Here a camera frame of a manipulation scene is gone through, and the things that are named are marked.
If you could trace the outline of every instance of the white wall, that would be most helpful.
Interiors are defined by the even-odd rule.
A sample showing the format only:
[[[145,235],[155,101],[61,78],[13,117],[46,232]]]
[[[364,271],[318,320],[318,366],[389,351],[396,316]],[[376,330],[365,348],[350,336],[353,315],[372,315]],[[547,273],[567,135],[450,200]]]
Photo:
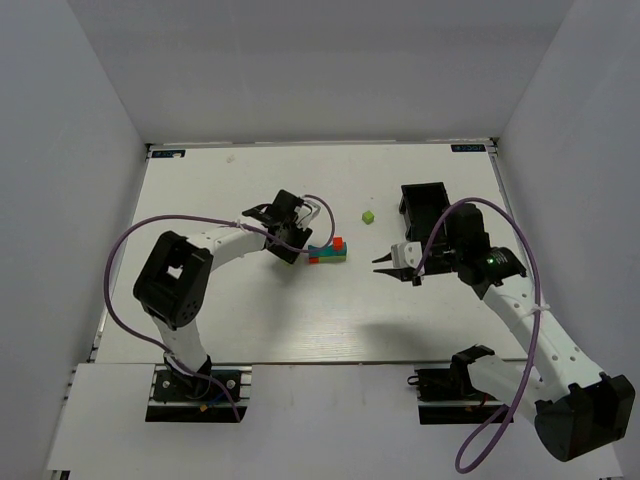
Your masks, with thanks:
[[[571,0],[69,0],[143,140],[499,135]]]
[[[543,288],[574,338],[640,389],[640,3],[577,1],[500,142]],[[640,399],[616,444],[640,478]]]
[[[0,476],[31,480],[89,353],[145,149],[67,3],[1,3]]]

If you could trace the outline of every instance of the red block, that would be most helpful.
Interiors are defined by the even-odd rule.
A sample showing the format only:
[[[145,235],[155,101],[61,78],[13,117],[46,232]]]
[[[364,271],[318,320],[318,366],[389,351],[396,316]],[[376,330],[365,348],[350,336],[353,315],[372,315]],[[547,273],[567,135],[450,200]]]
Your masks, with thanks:
[[[344,248],[344,241],[342,240],[342,237],[333,237],[333,249],[336,252],[339,252],[343,248]]]

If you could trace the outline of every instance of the white floor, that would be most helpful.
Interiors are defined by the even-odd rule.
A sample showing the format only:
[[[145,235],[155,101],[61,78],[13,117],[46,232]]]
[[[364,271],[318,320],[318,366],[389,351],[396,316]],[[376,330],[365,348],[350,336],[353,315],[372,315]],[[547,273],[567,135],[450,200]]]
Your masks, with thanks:
[[[471,345],[503,358],[524,352],[507,328],[455,275],[411,287],[372,273],[371,260],[404,239],[400,185],[445,183],[453,202],[480,196],[503,204],[487,153],[449,145],[260,146],[189,149],[150,159],[135,220],[182,213],[235,219],[279,189],[313,193],[332,205],[344,264],[286,266],[268,252],[214,272],[198,325],[214,362],[254,364],[251,400],[239,425],[145,423],[154,363],[162,357],[107,319],[96,364],[80,365],[49,468],[70,480],[458,479],[454,458],[473,426],[421,426],[412,365],[257,365],[261,363],[447,361]],[[362,212],[376,220],[365,225]],[[485,212],[494,245],[518,252],[510,227]],[[322,214],[312,242],[329,233]],[[158,337],[132,288],[165,230],[163,222],[127,244],[117,277],[117,311]],[[489,433],[469,449],[471,459]],[[470,479],[596,480],[620,474],[611,446],[557,462],[534,428],[517,418]]]
[[[81,365],[50,469],[70,480],[454,480],[472,426],[418,421],[409,365],[262,365],[240,424],[145,423],[153,365]],[[495,431],[489,427],[467,461]],[[620,475],[607,446],[569,463],[521,418],[468,479],[597,480]]]

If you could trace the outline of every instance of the black container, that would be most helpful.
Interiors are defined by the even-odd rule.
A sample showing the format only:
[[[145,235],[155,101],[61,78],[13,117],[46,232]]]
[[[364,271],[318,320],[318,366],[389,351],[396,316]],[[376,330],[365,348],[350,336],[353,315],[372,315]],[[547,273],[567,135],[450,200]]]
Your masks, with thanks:
[[[407,227],[405,237],[410,242],[427,241],[442,212],[449,206],[449,197],[444,183],[420,183],[402,185],[400,213]],[[447,235],[443,226],[436,236],[434,246],[446,244]]]

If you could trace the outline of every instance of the teal block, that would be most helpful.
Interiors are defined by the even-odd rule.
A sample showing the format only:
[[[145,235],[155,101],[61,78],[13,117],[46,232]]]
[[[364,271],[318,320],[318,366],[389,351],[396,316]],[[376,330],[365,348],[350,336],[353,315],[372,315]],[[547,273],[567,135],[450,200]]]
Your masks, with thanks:
[[[318,247],[309,245],[309,250],[313,250],[314,248],[318,248]],[[333,245],[329,245],[328,247],[325,247],[321,250],[309,253],[309,258],[346,257],[346,256],[347,256],[347,242],[344,242],[344,246],[342,247],[342,250],[334,250]]]

